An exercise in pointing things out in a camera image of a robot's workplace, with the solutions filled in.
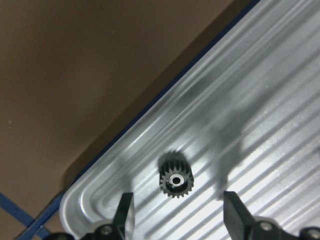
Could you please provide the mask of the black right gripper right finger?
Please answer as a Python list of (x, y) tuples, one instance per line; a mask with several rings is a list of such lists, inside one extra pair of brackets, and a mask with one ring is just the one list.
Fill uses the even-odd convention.
[(223, 222), (229, 234), (249, 234), (255, 222), (252, 214), (234, 191), (223, 192)]

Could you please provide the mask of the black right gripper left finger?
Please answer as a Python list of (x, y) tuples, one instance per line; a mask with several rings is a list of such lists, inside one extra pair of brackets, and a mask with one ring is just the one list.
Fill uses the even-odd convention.
[(121, 195), (112, 223), (123, 234), (134, 232), (134, 194), (126, 192)]

